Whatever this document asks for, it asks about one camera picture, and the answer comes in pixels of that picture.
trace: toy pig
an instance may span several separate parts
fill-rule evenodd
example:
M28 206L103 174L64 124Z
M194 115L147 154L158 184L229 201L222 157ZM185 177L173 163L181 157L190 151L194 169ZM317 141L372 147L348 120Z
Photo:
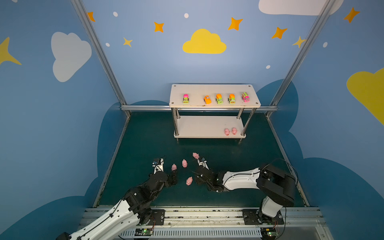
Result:
M189 177L187 179L187 186L191 185L192 184L192 181L193 181L193 178L192 177Z
M188 165L187 160L183 159L183 161L181 162L181 164L183 165L184 168L186 168L187 165Z
M199 154L198 153L192 153L192 156L195 158L195 159L199 159L200 158L200 156L199 156Z

